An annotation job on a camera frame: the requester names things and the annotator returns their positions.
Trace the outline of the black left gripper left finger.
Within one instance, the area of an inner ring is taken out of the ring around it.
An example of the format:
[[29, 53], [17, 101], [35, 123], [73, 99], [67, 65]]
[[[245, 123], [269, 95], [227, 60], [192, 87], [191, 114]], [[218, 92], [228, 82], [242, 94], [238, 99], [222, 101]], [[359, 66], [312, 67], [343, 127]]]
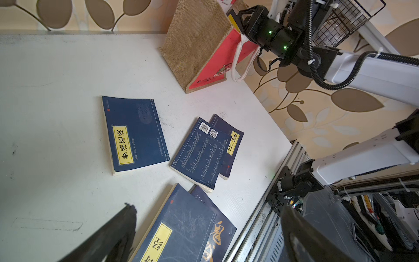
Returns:
[[136, 208], [126, 204], [62, 262], [127, 262], [136, 227]]

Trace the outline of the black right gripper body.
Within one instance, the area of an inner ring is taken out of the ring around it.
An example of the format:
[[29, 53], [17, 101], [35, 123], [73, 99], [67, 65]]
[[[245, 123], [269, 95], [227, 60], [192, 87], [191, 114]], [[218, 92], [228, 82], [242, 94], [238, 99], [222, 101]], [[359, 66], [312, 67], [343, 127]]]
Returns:
[[269, 17], [269, 11], [262, 5], [241, 10], [238, 13], [243, 34], [261, 49], [270, 51], [275, 36], [275, 20]]

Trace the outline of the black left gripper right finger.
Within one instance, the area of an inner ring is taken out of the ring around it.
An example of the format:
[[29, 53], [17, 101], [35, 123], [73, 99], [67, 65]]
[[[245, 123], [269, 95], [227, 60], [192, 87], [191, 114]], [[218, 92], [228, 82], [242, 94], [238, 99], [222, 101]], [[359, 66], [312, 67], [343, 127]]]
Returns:
[[284, 246], [291, 262], [305, 262], [306, 256], [312, 262], [353, 261], [291, 207], [283, 208], [281, 221]]

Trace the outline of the red and burlap canvas bag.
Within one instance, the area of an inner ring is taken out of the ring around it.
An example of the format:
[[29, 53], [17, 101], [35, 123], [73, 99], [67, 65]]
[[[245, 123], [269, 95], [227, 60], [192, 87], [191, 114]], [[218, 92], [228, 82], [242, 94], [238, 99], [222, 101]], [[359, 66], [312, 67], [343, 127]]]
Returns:
[[161, 54], [184, 92], [191, 93], [224, 82], [258, 48], [218, 1], [179, 1]]

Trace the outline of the navy book yellow label front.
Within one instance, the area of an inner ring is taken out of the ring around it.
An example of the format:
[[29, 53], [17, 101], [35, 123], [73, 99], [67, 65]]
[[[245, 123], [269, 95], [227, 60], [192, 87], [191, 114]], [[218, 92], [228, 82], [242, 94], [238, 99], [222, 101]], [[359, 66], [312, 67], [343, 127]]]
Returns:
[[180, 184], [173, 185], [131, 262], [199, 262], [216, 213]]

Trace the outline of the dark book large white characters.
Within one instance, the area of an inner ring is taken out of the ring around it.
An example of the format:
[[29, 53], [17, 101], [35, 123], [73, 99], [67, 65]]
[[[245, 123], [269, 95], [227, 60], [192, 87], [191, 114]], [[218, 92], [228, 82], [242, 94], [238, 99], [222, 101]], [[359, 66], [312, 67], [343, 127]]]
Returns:
[[205, 206], [210, 207], [216, 214], [214, 227], [206, 242], [201, 261], [223, 262], [237, 228], [199, 186], [194, 186], [190, 194]]

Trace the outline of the navy book with yellow label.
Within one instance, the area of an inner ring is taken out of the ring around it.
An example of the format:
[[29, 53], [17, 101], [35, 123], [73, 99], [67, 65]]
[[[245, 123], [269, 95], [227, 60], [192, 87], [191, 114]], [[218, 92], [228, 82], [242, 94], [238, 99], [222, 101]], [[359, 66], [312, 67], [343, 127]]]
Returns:
[[154, 99], [101, 97], [112, 175], [170, 160]]

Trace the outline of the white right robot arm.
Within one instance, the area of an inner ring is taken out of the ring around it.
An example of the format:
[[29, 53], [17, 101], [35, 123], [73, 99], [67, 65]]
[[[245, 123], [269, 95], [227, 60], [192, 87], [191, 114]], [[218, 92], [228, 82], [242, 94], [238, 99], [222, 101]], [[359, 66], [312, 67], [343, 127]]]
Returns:
[[[325, 90], [366, 91], [412, 106], [419, 104], [419, 60], [382, 51], [360, 55], [314, 46], [313, 37], [341, 1], [298, 1], [286, 26], [266, 7], [256, 5], [238, 13], [242, 38], [276, 55], [282, 67], [299, 72]], [[333, 155], [309, 160], [296, 174], [283, 168], [267, 196], [281, 215], [293, 197], [305, 197], [336, 181], [419, 161], [419, 116], [412, 114], [380, 135]]]

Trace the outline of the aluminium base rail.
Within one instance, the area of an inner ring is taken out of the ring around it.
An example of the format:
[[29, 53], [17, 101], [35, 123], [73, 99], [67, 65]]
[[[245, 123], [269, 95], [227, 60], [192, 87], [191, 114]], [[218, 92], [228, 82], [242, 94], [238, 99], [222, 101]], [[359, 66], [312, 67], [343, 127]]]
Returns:
[[279, 259], [283, 248], [281, 222], [280, 217], [267, 202], [268, 194], [279, 180], [284, 167], [289, 167], [294, 173], [302, 162], [310, 159], [300, 142], [294, 140], [291, 145], [285, 160], [226, 256], [226, 262], [270, 261], [270, 249], [274, 252], [273, 261]]

